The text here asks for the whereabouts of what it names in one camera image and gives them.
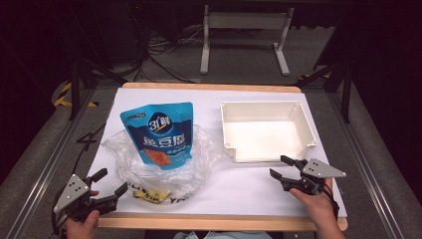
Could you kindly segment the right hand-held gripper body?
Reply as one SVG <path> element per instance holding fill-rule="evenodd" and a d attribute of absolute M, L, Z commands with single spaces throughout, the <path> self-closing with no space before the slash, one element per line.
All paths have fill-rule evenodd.
<path fill-rule="evenodd" d="M 294 166 L 299 170 L 301 178 L 287 178 L 287 180 L 292 184 L 292 188 L 298 189 L 308 195 L 316 195 L 322 192 L 325 180 L 328 177 L 346 177 L 346 173 L 344 171 L 341 171 L 316 158 L 311 158 L 310 160 L 295 159 Z"/>

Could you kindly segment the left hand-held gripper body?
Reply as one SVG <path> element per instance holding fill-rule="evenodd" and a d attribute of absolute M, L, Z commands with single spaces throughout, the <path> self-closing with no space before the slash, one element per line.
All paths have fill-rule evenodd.
<path fill-rule="evenodd" d="M 94 210 L 100 215 L 116 211 L 117 200 L 113 195 L 100 199 L 92 198 L 92 183 L 90 176 L 81 179 L 76 174 L 71 175 L 53 207 L 54 229 L 59 229 L 68 218 L 84 222 Z"/>

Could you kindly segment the clear plastic bag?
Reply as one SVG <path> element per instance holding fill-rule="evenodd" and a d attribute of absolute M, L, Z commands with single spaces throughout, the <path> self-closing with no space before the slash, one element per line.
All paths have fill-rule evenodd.
<path fill-rule="evenodd" d="M 206 185 L 215 164 L 225 156 L 214 138 L 199 125 L 193 127 L 193 146 L 189 158 L 181 167 L 163 170 L 145 164 L 126 130 L 122 130 L 102 143 L 116 163 L 118 176 L 127 182 L 128 191 L 168 190 L 169 196 L 162 205 L 187 200 Z"/>

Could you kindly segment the yellow snack packet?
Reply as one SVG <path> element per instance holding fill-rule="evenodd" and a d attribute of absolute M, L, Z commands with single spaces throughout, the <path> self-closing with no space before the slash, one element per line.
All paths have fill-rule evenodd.
<path fill-rule="evenodd" d="M 144 188 L 134 190 L 132 196 L 134 198 L 142 199 L 150 203 L 160 204 L 166 200 L 170 192 L 168 190 L 146 190 Z"/>

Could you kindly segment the white plastic box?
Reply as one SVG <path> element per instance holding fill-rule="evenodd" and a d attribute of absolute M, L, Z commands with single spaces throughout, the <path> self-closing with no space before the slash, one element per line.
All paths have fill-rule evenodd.
<path fill-rule="evenodd" d="M 302 159 L 317 139 L 300 101 L 224 102 L 223 145 L 235 162 Z"/>

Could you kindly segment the blue snack pouch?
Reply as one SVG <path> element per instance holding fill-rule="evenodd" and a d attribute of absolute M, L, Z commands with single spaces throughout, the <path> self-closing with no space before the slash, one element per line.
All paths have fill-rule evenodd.
<path fill-rule="evenodd" d="M 147 105 L 121 113 L 120 119 L 145 164 L 170 170 L 191 157 L 191 103 Z"/>

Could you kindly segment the person's right hand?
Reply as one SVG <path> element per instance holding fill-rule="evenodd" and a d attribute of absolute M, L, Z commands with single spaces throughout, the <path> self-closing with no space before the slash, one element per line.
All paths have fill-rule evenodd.
<path fill-rule="evenodd" d="M 322 192 L 318 195 L 308 195 L 295 188 L 291 189 L 290 193 L 306 207 L 318 232 L 328 231 L 336 226 L 332 205 L 326 194 Z"/>

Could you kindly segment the person's left hand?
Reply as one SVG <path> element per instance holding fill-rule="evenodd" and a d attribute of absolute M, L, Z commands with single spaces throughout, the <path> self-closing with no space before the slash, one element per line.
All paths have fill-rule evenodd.
<path fill-rule="evenodd" d="M 96 239 L 96 229 L 99 226 L 100 213 L 92 211 L 84 222 L 68 219 L 65 222 L 67 239 Z"/>

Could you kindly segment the white paper sheet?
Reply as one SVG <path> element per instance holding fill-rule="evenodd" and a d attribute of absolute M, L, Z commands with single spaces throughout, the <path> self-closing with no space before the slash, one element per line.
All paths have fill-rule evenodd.
<path fill-rule="evenodd" d="M 317 140 L 317 146 L 303 157 L 328 162 L 307 101 L 302 93 L 271 93 L 242 91 L 130 89 L 116 92 L 106 121 L 103 139 L 123 130 L 120 114 L 146 105 L 193 104 L 193 122 L 223 145 L 221 104 L 224 102 L 300 101 Z M 279 161 L 235 162 L 226 155 L 213 168 L 206 185 L 185 201 L 175 204 L 153 204 L 126 194 L 117 205 L 117 213 L 219 215 L 219 216 L 279 216 L 306 217 L 305 207 L 286 192 L 282 184 L 270 175 L 273 169 L 287 178 L 298 178 L 299 171 Z"/>

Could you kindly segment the black tripod stand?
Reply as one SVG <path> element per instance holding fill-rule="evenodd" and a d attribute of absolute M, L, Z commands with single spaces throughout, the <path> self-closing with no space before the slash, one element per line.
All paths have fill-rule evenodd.
<path fill-rule="evenodd" d="M 294 86 L 298 88 L 304 87 L 317 79 L 321 79 L 325 75 L 328 75 L 328 78 L 323 85 L 323 89 L 327 93 L 334 93 L 339 86 L 342 86 L 340 112 L 344 121 L 346 123 L 350 123 L 349 103 L 352 80 L 349 64 L 338 62 L 328 65 L 309 76 L 302 75 L 299 77 L 298 81 L 294 83 Z"/>
<path fill-rule="evenodd" d="M 71 70 L 71 103 L 72 111 L 70 120 L 74 120 L 80 110 L 82 109 L 83 103 L 81 100 L 81 87 L 83 84 L 87 90 L 94 90 L 98 84 L 97 78 L 95 77 L 93 70 L 100 72 L 105 75 L 108 79 L 112 79 L 121 86 L 126 83 L 126 80 L 106 67 L 95 63 L 94 61 L 76 57 Z"/>

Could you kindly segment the white metal stand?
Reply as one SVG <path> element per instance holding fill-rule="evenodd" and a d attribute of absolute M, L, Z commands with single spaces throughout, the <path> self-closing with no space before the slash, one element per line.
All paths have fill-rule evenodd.
<path fill-rule="evenodd" d="M 203 17 L 203 48 L 200 73 L 208 73 L 210 58 L 210 29 L 258 29 L 280 30 L 281 37 L 273 44 L 279 67 L 283 76 L 288 76 L 290 70 L 283 52 L 295 9 L 289 8 L 283 13 L 246 13 L 246 12 L 212 12 L 210 6 L 204 7 Z"/>

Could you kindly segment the aluminium rail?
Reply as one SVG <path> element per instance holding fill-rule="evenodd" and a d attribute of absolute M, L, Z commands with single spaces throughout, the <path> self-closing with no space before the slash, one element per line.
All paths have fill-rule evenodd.
<path fill-rule="evenodd" d="M 386 197 L 375 178 L 375 175 L 370 168 L 370 165 L 357 141 L 357 138 L 352 130 L 349 123 L 343 118 L 339 99 L 335 94 L 327 94 L 328 101 L 335 111 L 336 117 L 338 118 L 341 128 L 348 140 L 351 150 L 353 151 L 353 160 L 357 166 L 360 176 L 366 186 L 372 203 L 375 206 L 377 214 L 383 224 L 383 227 L 388 235 L 389 239 L 404 239 L 402 230 L 398 225 L 398 222 L 391 211 L 391 208 L 386 200 Z"/>
<path fill-rule="evenodd" d="M 22 239 L 95 90 L 85 90 L 74 119 L 56 110 L 0 186 L 0 239 Z"/>

